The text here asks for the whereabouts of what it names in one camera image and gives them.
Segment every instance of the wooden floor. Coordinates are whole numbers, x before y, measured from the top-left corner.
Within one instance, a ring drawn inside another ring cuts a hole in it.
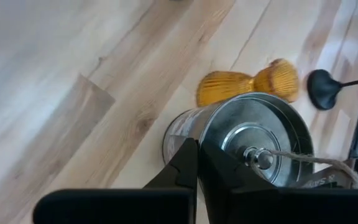
[[[304,77],[358,79],[356,0],[0,0],[0,223],[30,223],[56,189],[142,187],[204,75],[275,58],[299,68],[316,154],[345,159],[358,86],[317,112]]]

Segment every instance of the tin lid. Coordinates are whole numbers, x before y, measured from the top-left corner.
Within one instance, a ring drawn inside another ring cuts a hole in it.
[[[247,93],[223,103],[201,135],[201,142],[205,140],[248,166],[253,159],[265,178],[277,186],[288,186],[300,175],[313,172],[313,166],[264,150],[313,153],[303,120],[288,103],[272,95]]]

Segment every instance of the metal tin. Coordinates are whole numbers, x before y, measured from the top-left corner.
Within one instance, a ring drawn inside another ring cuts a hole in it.
[[[264,149],[313,154],[308,128],[282,99],[265,93],[246,93],[222,103],[189,110],[168,127],[163,140],[167,163],[185,138],[209,141],[246,163],[247,150],[264,164],[260,172],[276,186],[288,186],[313,173],[313,165],[267,154]]]

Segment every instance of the string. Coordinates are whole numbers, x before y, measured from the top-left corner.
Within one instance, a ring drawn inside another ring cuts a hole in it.
[[[325,159],[325,158],[318,158],[313,157],[312,155],[299,155],[292,152],[285,152],[285,151],[277,151],[277,150],[271,150],[267,149],[270,153],[276,156],[283,156],[287,157],[296,161],[301,162],[312,162],[312,163],[319,163],[319,164],[329,164],[335,167],[336,169],[339,169],[343,171],[345,174],[347,174],[352,179],[352,189],[358,189],[358,173],[351,169],[347,164],[345,164],[343,161],[339,161],[336,159]],[[252,160],[250,163],[251,168],[255,171],[255,173],[259,176],[261,176],[263,179],[268,180],[266,176],[260,171],[260,169],[256,166],[255,162]]]

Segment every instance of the black plastic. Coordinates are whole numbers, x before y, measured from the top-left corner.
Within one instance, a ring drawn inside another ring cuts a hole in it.
[[[211,224],[358,222],[358,190],[276,187],[218,146],[187,139],[144,189],[54,192],[34,223],[195,223],[195,161]]]
[[[308,77],[308,94],[319,110],[329,110],[335,106],[336,96],[341,91],[341,83],[333,80],[329,72],[314,70]]]

